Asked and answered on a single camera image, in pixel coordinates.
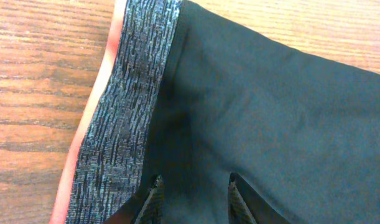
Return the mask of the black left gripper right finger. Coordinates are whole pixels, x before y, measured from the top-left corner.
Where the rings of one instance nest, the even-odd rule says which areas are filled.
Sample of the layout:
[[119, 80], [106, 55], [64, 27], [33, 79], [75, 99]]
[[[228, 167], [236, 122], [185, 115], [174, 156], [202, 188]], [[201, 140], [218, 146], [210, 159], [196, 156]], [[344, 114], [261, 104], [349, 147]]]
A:
[[238, 173], [228, 184], [229, 224], [289, 224]]

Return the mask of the black leggings with red waistband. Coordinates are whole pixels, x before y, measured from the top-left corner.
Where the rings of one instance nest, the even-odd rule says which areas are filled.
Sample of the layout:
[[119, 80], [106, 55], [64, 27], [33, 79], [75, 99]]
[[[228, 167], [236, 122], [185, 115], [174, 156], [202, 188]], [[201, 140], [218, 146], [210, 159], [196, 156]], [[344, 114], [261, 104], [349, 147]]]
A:
[[380, 74], [191, 1], [116, 1], [51, 223], [229, 223], [238, 173], [289, 223], [380, 223]]

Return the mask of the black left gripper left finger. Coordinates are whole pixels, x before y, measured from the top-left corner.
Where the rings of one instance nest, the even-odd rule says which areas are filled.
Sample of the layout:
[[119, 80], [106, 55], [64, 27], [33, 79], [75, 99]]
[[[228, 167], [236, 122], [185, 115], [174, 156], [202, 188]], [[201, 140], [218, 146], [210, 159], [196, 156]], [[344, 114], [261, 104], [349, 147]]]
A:
[[164, 207], [164, 180], [161, 175], [151, 178], [146, 197], [134, 217], [134, 224], [161, 224]]

